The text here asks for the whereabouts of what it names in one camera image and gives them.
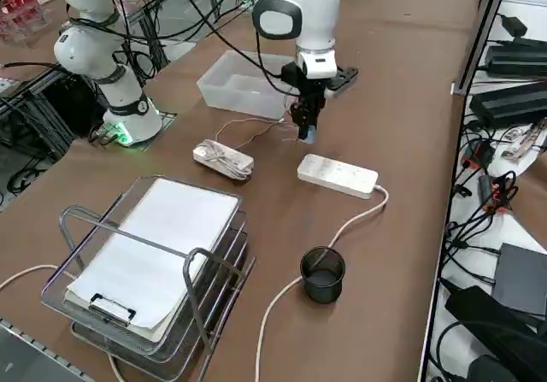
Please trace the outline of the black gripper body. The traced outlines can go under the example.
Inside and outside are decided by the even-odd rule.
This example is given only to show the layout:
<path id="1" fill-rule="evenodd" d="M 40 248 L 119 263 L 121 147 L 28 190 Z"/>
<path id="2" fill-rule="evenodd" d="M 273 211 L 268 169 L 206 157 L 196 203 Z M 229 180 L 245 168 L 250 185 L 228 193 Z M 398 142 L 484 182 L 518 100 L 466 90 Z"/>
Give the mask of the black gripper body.
<path id="1" fill-rule="evenodd" d="M 328 79 L 300 79 L 294 87 L 298 90 L 300 99 L 311 99 L 317 101 L 326 100 L 326 87 L 329 85 Z"/>

